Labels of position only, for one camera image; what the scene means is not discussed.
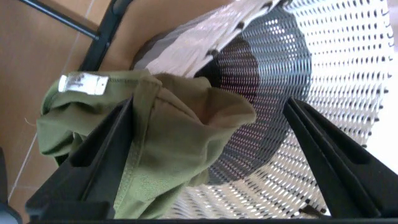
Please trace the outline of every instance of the clothing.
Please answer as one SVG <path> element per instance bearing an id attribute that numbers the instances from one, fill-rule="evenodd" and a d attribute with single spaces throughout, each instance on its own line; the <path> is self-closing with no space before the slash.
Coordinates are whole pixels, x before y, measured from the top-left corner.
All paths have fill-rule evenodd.
<path id="1" fill-rule="evenodd" d="M 161 217 L 185 186 L 207 182 L 207 168 L 231 135 L 256 118 L 246 99 L 212 88 L 206 78 L 150 76 L 146 70 L 90 73 L 109 77 L 103 95 L 59 93 L 58 82 L 50 88 L 37 120 L 39 149 L 53 157 L 73 153 L 133 94 L 135 133 L 115 218 Z"/>

